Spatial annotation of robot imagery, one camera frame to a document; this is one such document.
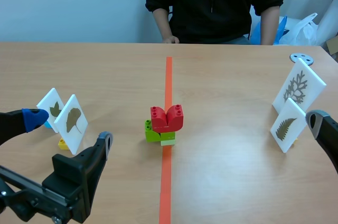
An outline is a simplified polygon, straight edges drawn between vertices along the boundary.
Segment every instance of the hand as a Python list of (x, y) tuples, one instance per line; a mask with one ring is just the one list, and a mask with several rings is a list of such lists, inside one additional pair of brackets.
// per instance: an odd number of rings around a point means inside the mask
[(180, 41), (177, 37), (172, 35), (172, 36), (169, 36), (166, 39), (163, 39), (162, 43), (180, 43)]

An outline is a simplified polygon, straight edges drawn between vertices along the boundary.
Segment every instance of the green lego brick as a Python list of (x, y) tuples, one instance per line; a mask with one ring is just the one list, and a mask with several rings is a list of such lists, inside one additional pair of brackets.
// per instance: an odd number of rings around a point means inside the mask
[(172, 146), (175, 145), (176, 140), (172, 139), (171, 141), (161, 141), (161, 146)]
[(175, 139), (175, 132), (172, 133), (160, 133), (161, 141), (172, 141)]
[(146, 133), (146, 140), (147, 142), (158, 142), (161, 141), (161, 137), (159, 133), (154, 132), (152, 129), (152, 121), (146, 120), (144, 124), (144, 131)]

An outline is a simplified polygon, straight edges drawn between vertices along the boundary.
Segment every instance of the fern leaf print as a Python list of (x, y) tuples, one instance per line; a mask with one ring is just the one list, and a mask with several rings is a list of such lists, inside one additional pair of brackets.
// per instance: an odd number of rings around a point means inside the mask
[(285, 119), (280, 126), (278, 127), (276, 131), (277, 138), (279, 138), (281, 141), (283, 141), (286, 137), (286, 134), (289, 130), (290, 125), (295, 121), (296, 118), (288, 118)]

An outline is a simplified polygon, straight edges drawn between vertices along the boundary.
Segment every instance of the white card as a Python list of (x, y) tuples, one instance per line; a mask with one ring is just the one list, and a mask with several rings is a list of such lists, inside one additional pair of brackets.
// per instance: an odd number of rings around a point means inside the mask
[(69, 98), (54, 123), (69, 150), (75, 155), (88, 126), (75, 95)]
[(287, 98), (291, 98), (303, 111), (306, 111), (325, 87), (325, 82), (302, 59), (298, 59), (273, 106), (280, 113)]
[(288, 98), (270, 132), (286, 153), (306, 126), (305, 112)]
[(60, 114), (61, 110), (64, 108), (63, 102), (55, 88), (52, 88), (47, 95), (37, 104), (38, 109), (44, 109), (48, 112), (47, 122), (53, 128), (53, 130), (58, 133), (58, 129), (55, 126), (54, 122), (57, 116)]

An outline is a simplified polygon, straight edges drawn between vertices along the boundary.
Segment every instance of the metal screw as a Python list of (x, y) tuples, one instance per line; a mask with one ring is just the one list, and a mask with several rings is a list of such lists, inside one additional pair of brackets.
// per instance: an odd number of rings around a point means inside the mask
[(62, 224), (61, 219), (59, 219), (59, 218), (56, 217), (56, 216), (53, 216), (53, 217), (52, 217), (52, 221), (53, 221), (55, 224)]

